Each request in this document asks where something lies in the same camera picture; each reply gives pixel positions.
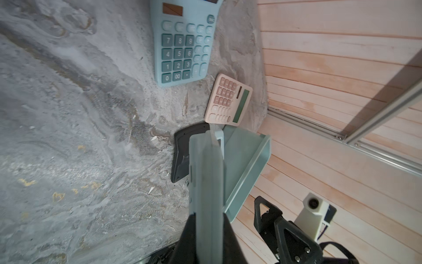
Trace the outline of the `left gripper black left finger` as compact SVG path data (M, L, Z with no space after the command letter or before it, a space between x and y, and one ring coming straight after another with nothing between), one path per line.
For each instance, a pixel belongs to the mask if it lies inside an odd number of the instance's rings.
M170 264L196 264L196 215L189 215L181 237L173 251Z

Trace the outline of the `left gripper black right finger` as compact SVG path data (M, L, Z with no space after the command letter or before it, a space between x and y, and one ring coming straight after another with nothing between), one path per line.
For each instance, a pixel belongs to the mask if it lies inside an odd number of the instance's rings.
M247 264L231 223L225 213L223 216L223 264Z

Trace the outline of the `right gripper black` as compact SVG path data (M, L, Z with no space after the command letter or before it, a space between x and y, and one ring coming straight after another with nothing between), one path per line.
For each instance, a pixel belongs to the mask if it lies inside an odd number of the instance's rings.
M357 258L344 246L335 242L317 243L290 221L282 218L282 211L258 196L254 201L254 227L266 244L275 244L275 256L280 264L357 264ZM332 245L344 257L325 257L323 250Z

